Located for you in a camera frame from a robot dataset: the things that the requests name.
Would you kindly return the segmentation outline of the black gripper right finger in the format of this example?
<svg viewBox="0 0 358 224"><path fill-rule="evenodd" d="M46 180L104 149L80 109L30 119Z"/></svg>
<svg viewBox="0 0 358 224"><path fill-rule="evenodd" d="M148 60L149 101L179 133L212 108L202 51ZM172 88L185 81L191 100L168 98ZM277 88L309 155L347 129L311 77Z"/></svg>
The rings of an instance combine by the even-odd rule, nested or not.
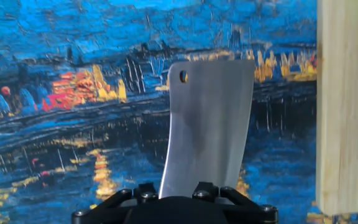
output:
<svg viewBox="0 0 358 224"><path fill-rule="evenodd" d="M199 182L192 199L202 200L222 212L228 223L278 223L278 208L258 205L232 187Z"/></svg>

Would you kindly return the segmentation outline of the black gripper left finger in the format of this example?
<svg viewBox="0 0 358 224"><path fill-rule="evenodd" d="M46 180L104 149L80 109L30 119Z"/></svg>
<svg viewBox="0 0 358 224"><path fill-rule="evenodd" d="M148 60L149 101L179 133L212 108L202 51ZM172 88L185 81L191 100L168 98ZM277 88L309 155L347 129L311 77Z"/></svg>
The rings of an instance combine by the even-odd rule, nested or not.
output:
<svg viewBox="0 0 358 224"><path fill-rule="evenodd" d="M101 204L90 210L78 210L72 213L72 224L122 224L130 212L139 205L158 199L154 184L139 184L131 189L118 190Z"/></svg>

